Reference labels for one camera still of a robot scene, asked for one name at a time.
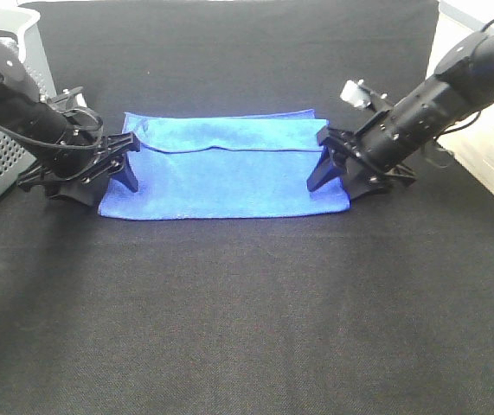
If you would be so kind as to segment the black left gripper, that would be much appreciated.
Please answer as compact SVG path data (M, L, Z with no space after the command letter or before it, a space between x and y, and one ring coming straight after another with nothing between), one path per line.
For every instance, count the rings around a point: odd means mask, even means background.
M64 145L20 173L16 185L26 192L41 186L52 200L97 205L111 180L138 192L138 179L128 160L130 151L140 151L140 142L132 132L101 137L91 149L82 146L74 150Z

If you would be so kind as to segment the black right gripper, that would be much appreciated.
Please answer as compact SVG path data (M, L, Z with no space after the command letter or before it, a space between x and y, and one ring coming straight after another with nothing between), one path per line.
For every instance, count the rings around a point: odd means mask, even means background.
M375 166L358 146L360 140L352 131L325 126L317 133L317 141L322 153L306 180L309 191L338 178L350 200L355 201L389 193L396 182L408 187L416 181L414 171L404 163L388 169Z

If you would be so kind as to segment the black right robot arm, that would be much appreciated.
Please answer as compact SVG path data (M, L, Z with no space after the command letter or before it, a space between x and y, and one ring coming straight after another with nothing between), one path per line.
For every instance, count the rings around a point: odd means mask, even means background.
M494 103L494 34L480 29L468 35L396 104L362 81L347 81L340 97L373 115L357 131L325 126L318 132L323 149L306 180L308 190L337 178L355 200L387 193L395 182L409 186L416 180L404 163L409 156Z

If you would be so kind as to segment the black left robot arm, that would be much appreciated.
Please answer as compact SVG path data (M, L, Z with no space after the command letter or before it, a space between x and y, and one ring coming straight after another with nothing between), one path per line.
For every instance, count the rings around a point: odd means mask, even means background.
M16 54L0 42L0 131L34 158L16 184L24 191L41 186L49 199L100 202L110 180L133 193L138 178L128 154L140 150L132 133L107 136L93 109L77 101L81 88L49 98Z

